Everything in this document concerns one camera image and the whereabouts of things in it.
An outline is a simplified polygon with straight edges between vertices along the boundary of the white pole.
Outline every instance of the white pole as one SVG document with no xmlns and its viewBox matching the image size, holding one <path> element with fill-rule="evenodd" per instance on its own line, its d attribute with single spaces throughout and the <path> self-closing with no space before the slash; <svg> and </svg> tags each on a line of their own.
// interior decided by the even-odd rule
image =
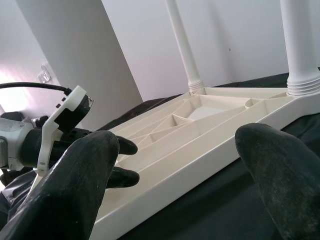
<svg viewBox="0 0 320 240">
<path fill-rule="evenodd" d="M 168 9 L 175 38 L 178 43 L 184 69 L 188 77 L 189 90 L 190 92 L 195 93 L 196 91 L 204 88 L 204 83 L 200 79 L 176 0 L 166 0 L 166 7 Z"/>
<path fill-rule="evenodd" d="M 287 80 L 290 95 L 307 95 L 320 91 L 312 37 L 309 0 L 280 0 L 286 55 L 289 65 Z"/>
</svg>

